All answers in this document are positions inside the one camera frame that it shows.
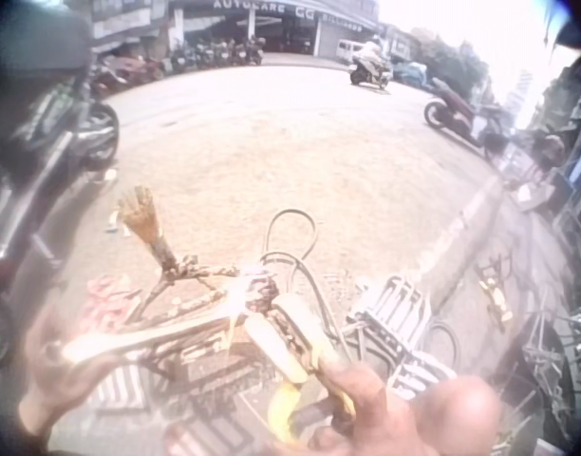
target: pillar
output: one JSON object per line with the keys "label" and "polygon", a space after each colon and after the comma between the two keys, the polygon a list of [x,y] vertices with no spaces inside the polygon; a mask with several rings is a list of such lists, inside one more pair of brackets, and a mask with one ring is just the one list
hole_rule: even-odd
{"label": "pillar", "polygon": [[320,33],[322,32],[322,22],[320,19],[316,22],[316,39],[313,40],[313,56],[318,57],[318,50],[320,50]]}
{"label": "pillar", "polygon": [[256,26],[256,12],[254,9],[249,9],[249,38],[254,35],[254,29]]}
{"label": "pillar", "polygon": [[183,27],[183,8],[174,10],[172,25],[168,28],[168,45],[170,49],[175,49],[178,44],[183,44],[185,41],[185,30]]}

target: road marking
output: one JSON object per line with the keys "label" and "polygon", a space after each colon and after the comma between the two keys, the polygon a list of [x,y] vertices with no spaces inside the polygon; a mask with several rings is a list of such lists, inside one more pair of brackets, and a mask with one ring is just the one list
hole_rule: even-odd
{"label": "road marking", "polygon": [[472,219],[478,213],[480,206],[487,200],[497,182],[497,176],[489,178],[465,207],[459,211],[449,226],[442,231],[436,242],[418,256],[418,271],[410,273],[413,280],[420,281],[436,267],[453,243],[470,227]]}

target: white van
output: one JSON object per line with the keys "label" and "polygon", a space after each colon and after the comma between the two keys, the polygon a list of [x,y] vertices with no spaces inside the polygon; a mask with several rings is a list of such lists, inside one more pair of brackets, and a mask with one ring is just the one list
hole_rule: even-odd
{"label": "white van", "polygon": [[337,58],[351,63],[354,52],[358,52],[364,45],[364,43],[358,43],[356,41],[339,40],[339,44],[337,45]]}

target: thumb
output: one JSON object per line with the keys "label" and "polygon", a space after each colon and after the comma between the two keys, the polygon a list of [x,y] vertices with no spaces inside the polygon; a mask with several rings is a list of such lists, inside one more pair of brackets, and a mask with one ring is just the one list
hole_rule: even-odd
{"label": "thumb", "polygon": [[321,358],[319,364],[330,384],[352,400],[360,421],[377,424],[385,419],[385,384],[373,369],[364,363],[346,366],[330,358]]}

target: pole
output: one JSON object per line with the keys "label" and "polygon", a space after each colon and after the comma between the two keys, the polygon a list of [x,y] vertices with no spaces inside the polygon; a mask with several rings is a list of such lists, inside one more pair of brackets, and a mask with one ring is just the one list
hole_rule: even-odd
{"label": "pole", "polygon": [[320,33],[322,32],[322,22],[318,19],[316,24],[316,38],[313,41],[313,56],[318,57],[318,51],[320,50]]}
{"label": "pole", "polygon": [[256,12],[254,9],[249,9],[249,38],[254,35],[254,30],[256,28]]}

